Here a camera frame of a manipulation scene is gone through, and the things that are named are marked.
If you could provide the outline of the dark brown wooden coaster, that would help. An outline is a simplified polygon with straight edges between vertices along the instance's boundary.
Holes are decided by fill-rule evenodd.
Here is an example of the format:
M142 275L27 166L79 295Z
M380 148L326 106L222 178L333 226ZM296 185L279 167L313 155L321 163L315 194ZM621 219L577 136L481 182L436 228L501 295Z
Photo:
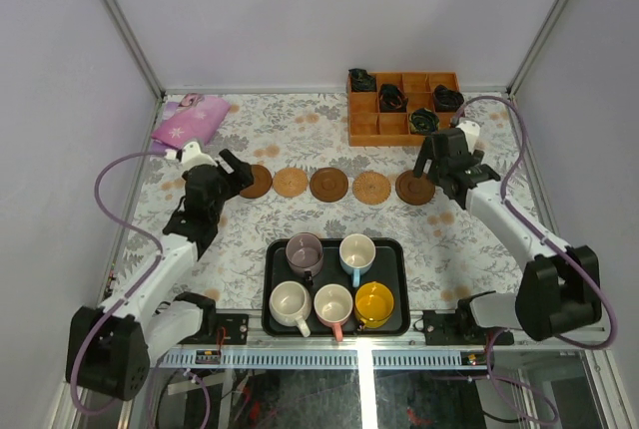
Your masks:
M271 172L262 165L252 165L252 175L254 183L240 191L240 195L243 198L251 200L263 197L271 189L273 184Z
M405 171L395 180L395 192L405 203L412 206L423 206L435 195L435 185L422 175L416 178L412 170Z
M337 168L321 168L312 175L310 189L317 200L324 203L334 203L346 195L348 178L343 171Z

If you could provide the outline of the woven rattan coaster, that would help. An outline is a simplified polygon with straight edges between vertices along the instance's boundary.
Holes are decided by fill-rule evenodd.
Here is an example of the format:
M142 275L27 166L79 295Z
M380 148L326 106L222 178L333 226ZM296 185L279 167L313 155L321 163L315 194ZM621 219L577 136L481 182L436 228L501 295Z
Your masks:
M306 191L308 184L309 179L306 172L299 168L281 169L273 177L274 190L284 198L294 198L301 195Z
M380 173L363 172L354 179L352 192L355 198L363 204L380 205L390 196L390 181Z

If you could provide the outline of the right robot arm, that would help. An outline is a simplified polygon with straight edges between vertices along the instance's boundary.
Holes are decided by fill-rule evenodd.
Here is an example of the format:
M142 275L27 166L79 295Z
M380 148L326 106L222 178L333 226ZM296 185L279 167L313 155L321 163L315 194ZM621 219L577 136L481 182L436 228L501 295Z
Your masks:
M426 176L478 218L522 271L515 292L488 291L459 304L457 336L477 343L491 328L524 331L535 341L560 336L602 317L599 262L588 246L573 247L531 219L505 194L503 179L475 148L478 127L465 122L425 138L413 174Z

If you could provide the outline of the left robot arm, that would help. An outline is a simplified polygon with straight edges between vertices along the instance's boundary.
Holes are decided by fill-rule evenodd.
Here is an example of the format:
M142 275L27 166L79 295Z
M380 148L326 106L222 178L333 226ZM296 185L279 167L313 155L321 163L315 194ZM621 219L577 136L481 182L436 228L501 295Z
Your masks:
M144 234L155 254L98 306L82 306L72 317L65 378L73 389L129 401L169 349L218 334L213 299L184 292L168 308L160 304L216 238L225 203L253 184L252 169L228 149L213 159L197 142L162 155L182 166L185 192L161 236Z

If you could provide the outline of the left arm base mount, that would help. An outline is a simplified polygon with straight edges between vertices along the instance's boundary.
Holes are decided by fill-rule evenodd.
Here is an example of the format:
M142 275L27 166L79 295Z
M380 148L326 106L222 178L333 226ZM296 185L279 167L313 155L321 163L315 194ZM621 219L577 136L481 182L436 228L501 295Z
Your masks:
M248 340L250 318L245 313L218 313L213 325L203 323L193 335L183 338L179 344L199 346L245 345Z

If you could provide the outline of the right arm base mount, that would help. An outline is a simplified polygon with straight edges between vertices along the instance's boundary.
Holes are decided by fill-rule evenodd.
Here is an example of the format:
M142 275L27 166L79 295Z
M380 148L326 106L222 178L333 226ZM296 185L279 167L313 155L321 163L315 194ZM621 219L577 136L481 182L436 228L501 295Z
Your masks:
M486 346L497 331L478 326L471 313L462 309L453 312L425 310L421 324L425 343L436 346Z

